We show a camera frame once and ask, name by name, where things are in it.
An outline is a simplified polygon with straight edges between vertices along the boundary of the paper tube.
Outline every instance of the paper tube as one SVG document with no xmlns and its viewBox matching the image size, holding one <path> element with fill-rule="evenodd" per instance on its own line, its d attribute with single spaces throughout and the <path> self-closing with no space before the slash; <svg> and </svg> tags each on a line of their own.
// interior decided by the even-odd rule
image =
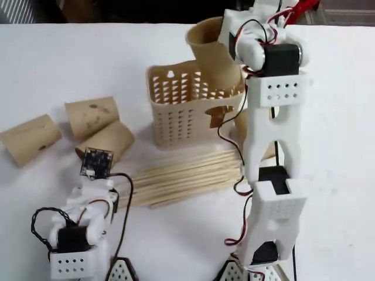
<svg viewBox="0 0 375 281">
<path fill-rule="evenodd" d="M 224 44 L 217 38 L 223 18 L 210 18 L 197 23 L 186 34 L 202 77 L 217 89 L 228 89 L 241 81 L 240 66 L 233 61 Z"/>
<path fill-rule="evenodd" d="M 237 129 L 238 143 L 243 143 L 247 134 L 247 109 L 242 110 L 239 116 L 234 120 Z M 270 143 L 267 147 L 263 159 L 268 159 L 275 156 L 275 146 L 274 143 Z"/>
<path fill-rule="evenodd" d="M 120 121 L 115 121 L 90 139 L 76 146 L 76 153 L 82 159 L 86 148 L 109 150 L 113 152 L 112 165 L 114 165 L 133 142 L 132 132 Z"/>
<path fill-rule="evenodd" d="M 66 113 L 73 135 L 77 139 L 85 139 L 120 120 L 113 97 L 96 100 L 78 101 L 65 104 Z"/>
<path fill-rule="evenodd" d="M 19 167 L 24 167 L 61 136 L 58 127 L 47 114 L 1 134 L 3 144 Z"/>
</svg>

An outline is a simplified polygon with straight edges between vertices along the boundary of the white plastic bracket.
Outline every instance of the white plastic bracket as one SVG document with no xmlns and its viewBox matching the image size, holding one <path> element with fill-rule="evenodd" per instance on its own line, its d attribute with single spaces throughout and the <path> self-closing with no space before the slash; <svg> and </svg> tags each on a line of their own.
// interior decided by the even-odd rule
<svg viewBox="0 0 375 281">
<path fill-rule="evenodd" d="M 290 193 L 277 195 L 270 181 L 254 183 L 253 202 L 247 218 L 249 229 L 237 249 L 239 260 L 246 268 L 257 266 L 250 266 L 254 253 L 267 241 L 276 241 L 278 261 L 287 259 L 292 252 L 306 196 L 299 180 L 287 179 L 286 184 Z"/>
<path fill-rule="evenodd" d="M 259 181 L 261 159 L 268 145 L 278 141 L 285 155 L 284 167 L 291 178 L 299 175 L 300 162 L 300 104 L 303 101 L 307 86 L 307 75 L 251 78 L 248 85 L 248 124 L 247 137 L 244 142 L 246 160 L 245 176 L 250 184 Z M 283 85 L 277 98 L 277 85 Z M 269 118 L 269 107 L 280 106 L 275 119 Z"/>
</svg>

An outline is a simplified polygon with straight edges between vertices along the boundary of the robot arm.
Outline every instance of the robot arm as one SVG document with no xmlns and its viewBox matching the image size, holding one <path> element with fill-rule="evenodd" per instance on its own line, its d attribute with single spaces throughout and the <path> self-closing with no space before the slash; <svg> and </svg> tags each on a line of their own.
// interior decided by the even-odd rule
<svg viewBox="0 0 375 281">
<path fill-rule="evenodd" d="M 226 10 L 219 41 L 232 58 L 249 69 L 248 124 L 244 142 L 244 174 L 253 189 L 248 229 L 237 252 L 245 269 L 287 259 L 299 232 L 306 197 L 299 176 L 299 120 L 308 76 L 306 44 L 276 25 L 261 5 L 250 11 Z M 279 107 L 269 119 L 271 107 Z M 268 145 L 278 141 L 284 166 L 260 168 Z"/>
</svg>

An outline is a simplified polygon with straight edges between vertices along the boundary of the black wire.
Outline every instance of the black wire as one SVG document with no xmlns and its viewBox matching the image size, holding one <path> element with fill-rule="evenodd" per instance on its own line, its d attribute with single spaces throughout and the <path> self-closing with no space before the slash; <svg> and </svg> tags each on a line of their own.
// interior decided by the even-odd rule
<svg viewBox="0 0 375 281">
<path fill-rule="evenodd" d="M 77 223 L 75 221 L 73 221 L 65 211 L 63 211 L 63 210 L 61 210 L 59 208 L 55 208 L 55 207 L 43 207 L 43 208 L 37 209 L 35 211 L 35 213 L 33 214 L 32 218 L 31 218 L 31 233 L 33 235 L 35 235 L 35 237 L 41 243 L 43 243 L 43 244 L 45 244 L 47 246 L 47 249 L 48 249 L 49 252 L 54 252 L 51 244 L 48 242 L 48 239 L 41 237 L 39 235 L 39 233 L 35 229 L 36 218 L 37 218 L 38 214 L 40 212 L 42 212 L 42 211 L 54 211 L 54 212 L 59 213 L 65 219 L 65 223 L 66 223 L 67 227 L 71 226 L 71 225 L 77 225 Z"/>
<path fill-rule="evenodd" d="M 109 174 L 108 177 L 115 177 L 115 176 L 122 176 L 122 177 L 126 177 L 128 179 L 128 181 L 130 183 L 130 194 L 129 194 L 129 199 L 128 199 L 127 212 L 125 214 L 124 223 L 122 225 L 121 238 L 120 238 L 120 241 L 118 243 L 115 255 L 114 255 L 113 259 L 112 259 L 111 266 L 110 266 L 110 268 L 108 270 L 106 280 L 108 280 L 110 278 L 110 274 L 111 274 L 112 268 L 113 268 L 114 264 L 116 263 L 116 260 L 117 260 L 117 257 L 118 257 L 118 253 L 119 253 L 119 251 L 121 249 L 122 241 L 124 240 L 125 229 L 126 229 L 126 226 L 127 226 L 127 221 L 128 221 L 128 216 L 129 216 L 129 210 L 130 210 L 130 206 L 131 206 L 131 200 L 133 198 L 133 193 L 134 193 L 134 184 L 133 184 L 133 181 L 132 181 L 132 179 L 130 178 L 130 176 L 128 174 L 125 174 L 125 173 L 111 173 L 111 174 Z"/>
<path fill-rule="evenodd" d="M 225 120 L 224 122 L 222 122 L 222 123 L 219 125 L 219 127 L 217 127 L 217 135 L 219 136 L 220 139 L 223 139 L 224 141 L 229 142 L 226 138 L 224 138 L 224 137 L 221 136 L 221 134 L 220 134 L 220 128 L 221 128 L 224 124 L 226 124 L 226 123 L 228 123 L 228 122 L 230 122 L 230 121 L 235 120 L 235 119 L 241 114 L 242 110 L 244 109 L 245 103 L 246 103 L 246 98 L 247 98 L 247 89 L 245 90 L 245 99 L 244 99 L 244 101 L 243 101 L 243 103 L 242 103 L 242 106 L 241 106 L 240 110 L 238 111 L 238 113 L 237 113 L 235 116 L 233 116 L 232 118 L 229 118 L 228 120 Z M 244 160 L 244 158 L 243 158 L 243 156 L 242 156 L 241 150 L 240 150 L 240 148 L 238 147 L 238 145 L 235 145 L 233 142 L 229 142 L 229 143 L 231 143 L 231 144 L 237 149 L 238 154 L 239 154 L 240 157 L 241 157 L 242 165 L 245 166 L 245 160 Z"/>
<path fill-rule="evenodd" d="M 294 245 L 294 247 L 293 247 L 292 256 L 293 256 L 293 273 L 294 273 L 294 281 L 297 281 L 297 268 L 296 268 L 296 264 L 295 264 L 295 245 Z"/>
<path fill-rule="evenodd" d="M 263 29 L 265 42 L 268 43 L 267 31 L 265 30 L 264 26 L 256 19 L 249 19 L 245 21 L 238 30 L 241 30 L 242 28 L 244 28 L 245 25 L 248 24 L 249 22 L 256 22 Z"/>
<path fill-rule="evenodd" d="M 282 0 L 279 0 L 279 6 L 277 7 L 276 13 L 278 13 L 281 10 L 281 6 L 282 6 Z M 276 25 L 279 23 L 279 18 L 276 18 L 275 23 Z"/>
</svg>

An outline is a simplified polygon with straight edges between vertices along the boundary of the basket with holes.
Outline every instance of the basket with holes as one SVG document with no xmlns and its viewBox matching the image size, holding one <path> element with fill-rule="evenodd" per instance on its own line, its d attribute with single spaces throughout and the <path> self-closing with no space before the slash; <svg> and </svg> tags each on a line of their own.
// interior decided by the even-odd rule
<svg viewBox="0 0 375 281">
<path fill-rule="evenodd" d="M 164 150 L 218 140 L 217 127 L 235 116 L 245 93 L 243 79 L 226 90 L 210 87 L 195 61 L 150 67 L 148 86 L 156 145 Z M 222 126 L 223 136 L 232 124 Z"/>
</svg>

